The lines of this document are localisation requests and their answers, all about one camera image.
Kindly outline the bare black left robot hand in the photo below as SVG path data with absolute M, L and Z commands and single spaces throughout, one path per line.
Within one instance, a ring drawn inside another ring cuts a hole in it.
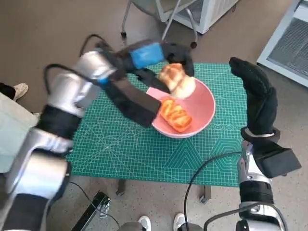
M 170 93 L 170 88 L 148 69 L 162 61 L 180 63 L 185 74 L 194 76 L 193 60 L 187 47 L 171 42 L 142 40 L 115 53 L 127 73 L 135 74 L 146 86 Z

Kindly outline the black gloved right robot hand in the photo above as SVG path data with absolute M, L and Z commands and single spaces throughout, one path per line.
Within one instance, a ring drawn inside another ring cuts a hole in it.
M 247 95 L 247 128 L 255 136 L 274 134 L 277 92 L 266 73 L 257 65 L 230 58 L 231 73 L 243 81 Z

